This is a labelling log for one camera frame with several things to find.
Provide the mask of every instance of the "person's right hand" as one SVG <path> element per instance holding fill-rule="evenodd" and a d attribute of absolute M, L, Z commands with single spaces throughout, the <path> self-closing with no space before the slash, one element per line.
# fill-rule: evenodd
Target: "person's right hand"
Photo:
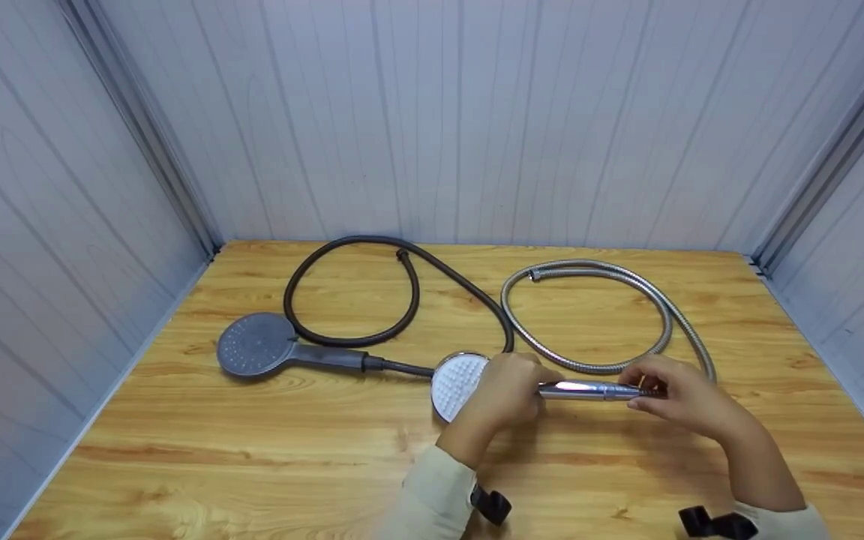
<path fill-rule="evenodd" d="M 759 425 L 745 407 L 710 382 L 705 373 L 668 356 L 651 355 L 637 360 L 622 371 L 618 383 L 664 391 L 668 399 L 636 397 L 628 402 L 628 408 L 654 414 L 720 444 Z"/>

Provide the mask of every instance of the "person's left hand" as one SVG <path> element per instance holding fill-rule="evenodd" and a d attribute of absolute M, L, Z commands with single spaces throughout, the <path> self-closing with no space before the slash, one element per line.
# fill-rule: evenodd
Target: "person's left hand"
<path fill-rule="evenodd" d="M 561 373 L 539 363 L 531 352 L 495 355 L 459 414 L 472 415 L 493 431 L 535 419 L 539 414 L 539 383 L 556 383 Z"/>
<path fill-rule="evenodd" d="M 539 414 L 539 383 L 555 383 L 562 378 L 561 373 L 541 365 L 531 352 L 495 355 L 436 445 L 460 464 L 477 469 L 497 431 Z"/>

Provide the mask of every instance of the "sleeve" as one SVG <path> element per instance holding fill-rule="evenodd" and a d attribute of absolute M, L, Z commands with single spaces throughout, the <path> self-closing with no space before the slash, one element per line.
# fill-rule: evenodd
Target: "sleeve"
<path fill-rule="evenodd" d="M 751 520 L 758 529 L 754 540 L 829 540 L 829 530 L 815 506 L 795 512 L 772 512 L 735 502 L 735 512 Z"/>
<path fill-rule="evenodd" d="M 476 472 L 432 445 L 402 482 L 375 540 L 459 540 L 473 515 Z"/>

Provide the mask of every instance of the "shower head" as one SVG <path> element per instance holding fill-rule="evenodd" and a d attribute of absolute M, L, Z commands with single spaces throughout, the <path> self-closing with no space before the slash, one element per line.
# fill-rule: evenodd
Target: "shower head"
<path fill-rule="evenodd" d="M 275 375 L 290 365 L 365 371 L 382 369 L 366 352 L 299 343 L 295 328 L 278 313 L 246 315 L 229 325 L 216 346 L 219 365 L 237 377 Z"/>

